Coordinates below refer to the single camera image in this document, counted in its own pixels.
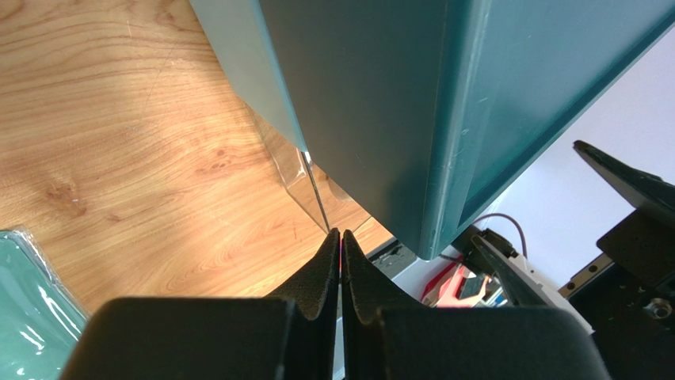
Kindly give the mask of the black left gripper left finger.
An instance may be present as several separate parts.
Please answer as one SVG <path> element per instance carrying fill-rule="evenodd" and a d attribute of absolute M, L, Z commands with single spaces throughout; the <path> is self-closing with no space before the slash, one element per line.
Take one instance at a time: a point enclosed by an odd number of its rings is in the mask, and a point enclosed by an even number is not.
<path fill-rule="evenodd" d="M 116 298 L 89 320 L 64 379 L 329 379 L 340 234 L 262 298 Z"/>

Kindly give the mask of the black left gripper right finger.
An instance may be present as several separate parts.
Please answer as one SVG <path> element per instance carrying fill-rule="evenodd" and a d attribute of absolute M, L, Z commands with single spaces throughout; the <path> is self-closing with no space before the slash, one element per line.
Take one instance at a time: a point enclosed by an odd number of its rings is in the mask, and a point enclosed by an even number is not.
<path fill-rule="evenodd" d="M 514 300 L 431 308 L 389 280 L 345 232 L 341 248 L 348 379 L 607 379 L 590 335 L 485 238 L 472 245 Z"/>

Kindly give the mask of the clear acrylic drawer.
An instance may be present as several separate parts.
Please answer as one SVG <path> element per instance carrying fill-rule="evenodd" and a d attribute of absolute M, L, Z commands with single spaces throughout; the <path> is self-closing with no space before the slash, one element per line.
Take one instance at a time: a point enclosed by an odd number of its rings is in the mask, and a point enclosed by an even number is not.
<path fill-rule="evenodd" d="M 355 231 L 371 218 L 312 161 L 308 152 L 291 144 L 252 108 L 247 110 L 286 193 L 322 231 Z"/>

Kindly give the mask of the teal drawer cabinet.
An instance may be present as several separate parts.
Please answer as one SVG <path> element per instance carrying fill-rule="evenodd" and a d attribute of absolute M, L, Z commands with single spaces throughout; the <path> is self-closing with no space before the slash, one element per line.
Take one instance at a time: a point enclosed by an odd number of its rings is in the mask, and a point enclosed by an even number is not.
<path fill-rule="evenodd" d="M 195 1 L 232 89 L 423 260 L 674 24 L 653 1 Z"/>

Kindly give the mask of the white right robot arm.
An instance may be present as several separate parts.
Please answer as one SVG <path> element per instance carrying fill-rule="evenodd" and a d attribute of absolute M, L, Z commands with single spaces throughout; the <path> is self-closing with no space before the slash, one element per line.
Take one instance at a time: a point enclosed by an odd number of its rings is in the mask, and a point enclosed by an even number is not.
<path fill-rule="evenodd" d="M 496 276 L 509 300 L 462 350 L 470 378 L 674 376 L 674 186 L 587 142 L 574 150 L 634 210 L 597 241 L 600 256 L 554 293 L 502 236 L 462 233 L 463 262 Z"/>

